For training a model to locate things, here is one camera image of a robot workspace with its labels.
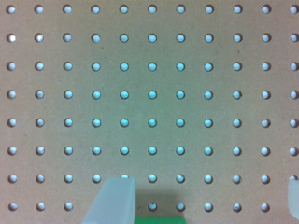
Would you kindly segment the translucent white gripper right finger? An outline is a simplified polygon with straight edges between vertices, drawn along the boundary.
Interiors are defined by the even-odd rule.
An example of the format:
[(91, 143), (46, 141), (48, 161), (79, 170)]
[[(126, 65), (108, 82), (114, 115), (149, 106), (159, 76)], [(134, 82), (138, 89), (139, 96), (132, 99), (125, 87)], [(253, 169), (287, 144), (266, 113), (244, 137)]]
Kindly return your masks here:
[(299, 217), (299, 180), (293, 175), (288, 185), (288, 206), (294, 217)]

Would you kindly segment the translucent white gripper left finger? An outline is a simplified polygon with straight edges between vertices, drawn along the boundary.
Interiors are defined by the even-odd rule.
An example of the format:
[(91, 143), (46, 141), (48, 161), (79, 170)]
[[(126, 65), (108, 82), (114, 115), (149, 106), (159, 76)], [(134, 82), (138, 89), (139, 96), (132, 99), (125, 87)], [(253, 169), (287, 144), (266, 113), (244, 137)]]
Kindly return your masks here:
[(134, 224), (135, 179), (108, 178), (81, 224)]

